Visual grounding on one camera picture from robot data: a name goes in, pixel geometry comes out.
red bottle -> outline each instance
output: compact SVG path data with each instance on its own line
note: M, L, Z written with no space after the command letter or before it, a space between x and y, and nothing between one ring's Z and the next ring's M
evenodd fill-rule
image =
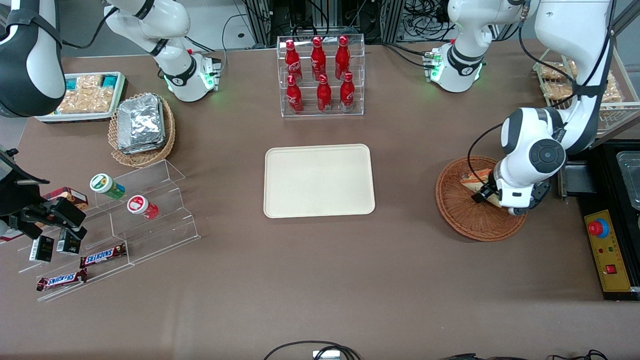
M311 69L316 81L320 81L320 75L326 73L326 55L322 48L322 38L314 37L314 49L311 50Z
M293 75L287 76L287 84L289 85L287 87L289 106L296 115L300 115L302 114L302 110L304 110L304 106L302 105L302 93L296 85L296 78Z
M300 55L296 51L296 45L293 42L293 39L288 39L287 44L287 54L284 56L284 62L287 63L287 72L289 75L293 75L296 78L296 82L302 81L302 67L300 66Z
M318 110L326 114L331 112L331 88L329 87L329 77L321 74L319 77L320 85L318 85Z
M353 73L346 71L344 73L344 82L340 86L340 110L348 113L353 110L353 93L356 88L353 86Z
M338 80L344 79L344 73L349 71L349 60L351 54L349 54L349 38L342 35L338 40L338 51L335 53L335 78Z

acrylic display stand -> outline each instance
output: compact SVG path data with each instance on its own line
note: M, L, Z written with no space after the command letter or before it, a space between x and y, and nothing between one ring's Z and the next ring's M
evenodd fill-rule
M193 215L184 207L180 188L175 184L181 179L184 179L184 175L166 160L115 177L114 180L125 187L125 195L121 199L112 200L96 193L96 207L85 211L87 217L83 226L87 229L87 235L82 240L80 255L54 251L50 263L32 263L29 261L31 245L18 250L19 272L25 274L25 279L33 282L33 293L38 301L57 299L199 239ZM149 202L156 204L158 216L146 220L142 215L130 213L126 202L133 195L143 195ZM56 240L55 245L59 234L60 230L55 227L48 227L43 232L43 235ZM88 266L86 283L75 283L42 292L35 290L41 277L76 272L79 270L81 256L89 256L122 243L127 246L127 254Z
M311 71L311 50L314 46L312 39L314 35L300 35L294 37L278 37L276 52L278 55L278 84L280 87L280 111L282 117L286 119L298 117L312 116L337 116L337 115L363 115L364 114L364 35L363 34L346 34L349 37L349 53L351 59L349 62L349 70L353 73L353 84L355 93L353 96L353 110L348 113L340 111L340 86L342 80L335 78L335 53L338 50L338 38L340 35L323 36L323 49L326 55L326 74L329 78L329 86L331 87L332 107L331 112L321 113L317 106L317 87L318 82L314 79ZM287 49L285 41L292 38L296 43L296 51L300 56L300 65L302 67L302 82L298 83L302 92L302 103L304 110L302 114L296 115L289 107L287 100L287 64L284 61Z

red button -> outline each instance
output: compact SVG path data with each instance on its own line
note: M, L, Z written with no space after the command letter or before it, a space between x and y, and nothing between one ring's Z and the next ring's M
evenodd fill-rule
M604 231L604 226L602 226L599 221L592 221L587 225L587 230L589 231L589 234L598 236Z

tabletop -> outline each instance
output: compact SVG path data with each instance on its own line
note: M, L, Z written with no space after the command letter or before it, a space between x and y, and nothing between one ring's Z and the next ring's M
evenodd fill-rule
M262 359L283 343L328 340L369 360L544 359L589 348L637 359L637 304L602 300L575 199L549 195L498 243L460 236L438 212L441 169L517 107L544 105L517 42L493 44L462 94L426 83L381 46L366 57L365 115L309 120L280 116L273 51L228 53L221 90L189 104L156 78L150 56L65 58L65 72L117 70L127 95L169 102L177 139L168 160L186 175L179 186L202 238L48 303L26 296L35 284L17 273L16 250L29 241L3 244L0 357ZM92 175L131 170L111 158L107 128L30 119L17 161L51 180L43 193L88 193ZM373 213L263 214L267 150L345 143L371 150ZM498 132L475 153L500 158ZM274 359L310 359L314 349Z

bottle cap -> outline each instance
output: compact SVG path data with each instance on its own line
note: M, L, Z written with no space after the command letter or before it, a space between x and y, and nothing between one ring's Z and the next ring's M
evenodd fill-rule
M91 179L89 186L97 193L106 193L113 186L113 179L107 174L97 174Z
M142 214L147 210L148 207L149 200L141 195L133 196L127 202L127 209L129 209L132 214Z

